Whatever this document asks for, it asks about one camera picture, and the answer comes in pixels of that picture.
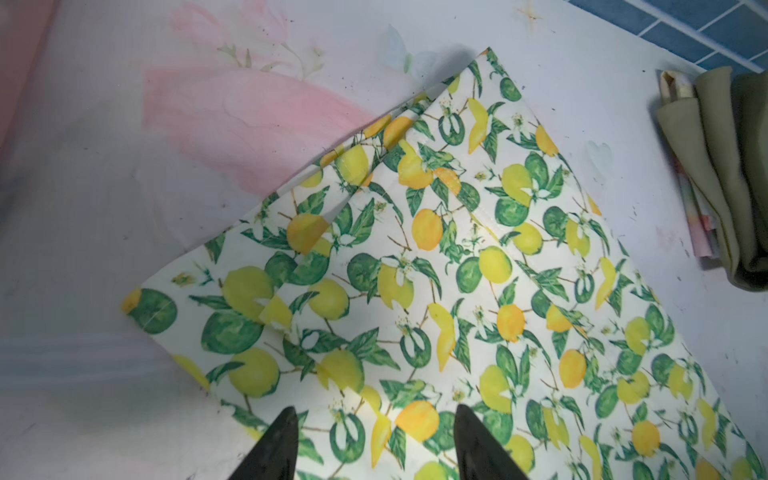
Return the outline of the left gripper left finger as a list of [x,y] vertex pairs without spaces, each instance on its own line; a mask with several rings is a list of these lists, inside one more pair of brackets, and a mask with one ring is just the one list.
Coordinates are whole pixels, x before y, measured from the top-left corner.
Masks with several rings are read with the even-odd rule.
[[295,477],[299,449],[299,422],[295,408],[284,408],[255,446],[229,476],[229,480]]

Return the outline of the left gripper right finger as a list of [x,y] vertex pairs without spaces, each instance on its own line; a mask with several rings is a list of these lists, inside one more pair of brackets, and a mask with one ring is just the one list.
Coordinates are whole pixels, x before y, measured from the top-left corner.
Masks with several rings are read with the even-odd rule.
[[526,480],[527,475],[464,404],[455,411],[453,439],[461,480]]

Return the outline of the lemon print skirt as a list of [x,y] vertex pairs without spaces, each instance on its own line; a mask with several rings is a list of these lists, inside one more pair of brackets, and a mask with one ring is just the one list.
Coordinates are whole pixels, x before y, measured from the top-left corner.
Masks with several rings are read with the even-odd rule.
[[468,406],[532,479],[763,479],[486,50],[122,302],[298,479],[456,479]]

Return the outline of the olive green skirt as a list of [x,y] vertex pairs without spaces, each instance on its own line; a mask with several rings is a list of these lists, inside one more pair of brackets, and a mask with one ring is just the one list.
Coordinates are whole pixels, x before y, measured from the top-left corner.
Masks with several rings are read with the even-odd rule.
[[690,80],[696,97],[663,105],[660,96],[656,120],[717,222],[719,258],[704,259],[719,262],[734,286],[764,291],[767,75],[718,67]]

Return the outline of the pastel floral skirt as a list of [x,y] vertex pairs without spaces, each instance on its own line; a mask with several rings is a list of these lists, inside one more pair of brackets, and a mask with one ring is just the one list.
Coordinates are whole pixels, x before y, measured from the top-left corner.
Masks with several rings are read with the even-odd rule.
[[[692,81],[682,72],[662,71],[659,77],[659,89],[663,105],[696,97]],[[691,183],[675,153],[672,153],[672,159],[694,254],[698,258],[718,259],[717,222],[700,192]]]

